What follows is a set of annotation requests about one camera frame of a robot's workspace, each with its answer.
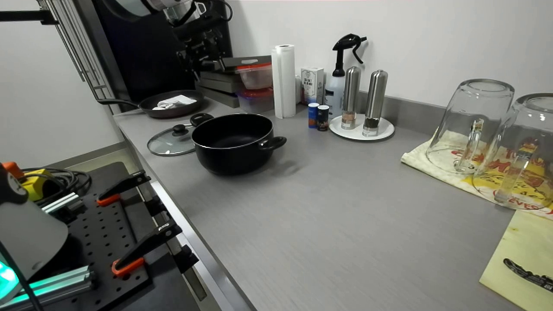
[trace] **upside-down glass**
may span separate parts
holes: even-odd
[[[469,79],[453,93],[425,151],[444,170],[472,174],[510,117],[515,88],[496,79]]]
[[[501,205],[553,205],[553,93],[531,93],[514,103],[520,112],[495,138],[474,183]]]

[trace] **paper towel roll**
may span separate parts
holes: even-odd
[[[275,115],[296,115],[296,56],[294,44],[277,44],[272,53]]]

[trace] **kitchen counter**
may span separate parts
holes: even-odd
[[[403,165],[431,131],[410,124],[417,107],[396,113],[396,134],[374,143],[308,129],[304,112],[277,119],[287,145],[235,177],[211,174],[196,153],[147,150],[189,117],[116,122],[258,309],[517,309],[479,283],[512,210]]]

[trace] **white wall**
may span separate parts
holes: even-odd
[[[2,0],[0,10],[38,8]],[[45,165],[123,141],[54,25],[0,22],[0,160]]]
[[[296,44],[296,63],[332,72],[334,43],[370,37],[370,72],[389,72],[387,94],[446,105],[469,77],[512,82],[517,96],[553,91],[552,0],[228,0],[235,55]]]

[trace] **green light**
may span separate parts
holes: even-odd
[[[16,271],[0,260],[0,298],[12,293],[12,290],[19,285],[19,278]]]

